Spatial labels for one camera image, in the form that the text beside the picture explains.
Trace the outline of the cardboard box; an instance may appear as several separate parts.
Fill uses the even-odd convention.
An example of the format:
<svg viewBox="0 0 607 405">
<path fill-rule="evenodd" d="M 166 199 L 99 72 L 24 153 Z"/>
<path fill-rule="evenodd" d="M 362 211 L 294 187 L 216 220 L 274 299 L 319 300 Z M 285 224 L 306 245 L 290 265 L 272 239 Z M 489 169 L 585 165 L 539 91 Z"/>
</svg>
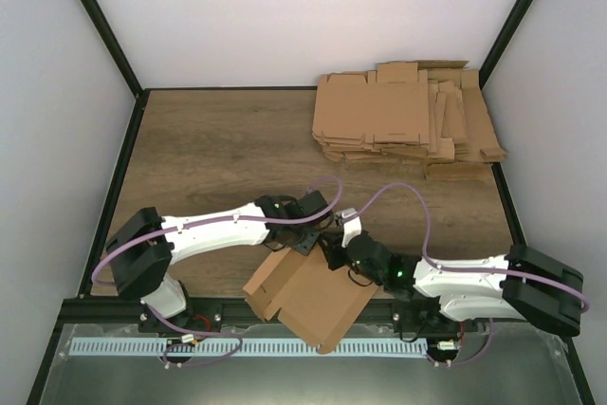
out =
<svg viewBox="0 0 607 405">
<path fill-rule="evenodd" d="M 271 252 L 243 287 L 260 320 L 276 317 L 321 355 L 337 347 L 377 290 L 349 267 L 330 270 L 319 247 L 306 256 L 290 248 Z"/>
</svg>

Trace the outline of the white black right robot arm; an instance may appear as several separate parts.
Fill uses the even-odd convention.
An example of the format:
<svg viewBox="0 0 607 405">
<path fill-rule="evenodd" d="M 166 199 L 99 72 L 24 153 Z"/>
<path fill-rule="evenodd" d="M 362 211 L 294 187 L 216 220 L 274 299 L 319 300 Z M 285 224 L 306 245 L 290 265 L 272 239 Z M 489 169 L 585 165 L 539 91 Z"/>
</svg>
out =
<svg viewBox="0 0 607 405">
<path fill-rule="evenodd" d="M 527 321 L 561 337 L 580 333 L 583 276 L 576 269 L 522 245 L 480 260 L 427 261 L 394 253 L 367 231 L 345 241 L 319 239 L 330 269 L 347 267 L 397 300 L 421 310 L 424 325 L 441 332 L 475 319 Z"/>
</svg>

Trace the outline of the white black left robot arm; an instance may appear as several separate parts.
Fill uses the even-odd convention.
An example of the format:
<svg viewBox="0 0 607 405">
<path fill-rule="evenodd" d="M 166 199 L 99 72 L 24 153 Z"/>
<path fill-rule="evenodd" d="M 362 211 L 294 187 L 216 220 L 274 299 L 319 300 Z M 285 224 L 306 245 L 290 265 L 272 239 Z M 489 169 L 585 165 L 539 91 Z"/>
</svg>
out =
<svg viewBox="0 0 607 405">
<path fill-rule="evenodd" d="M 193 323 L 185 286 L 169 267 L 192 256 L 231 247 L 290 247 L 307 255 L 320 236 L 319 225 L 333 218 L 319 191 L 301 198 L 263 195 L 224 212 L 190 217 L 162 216 L 156 208 L 137 211 L 106 242 L 118 295 L 140 300 L 160 314 L 172 332 Z"/>
</svg>

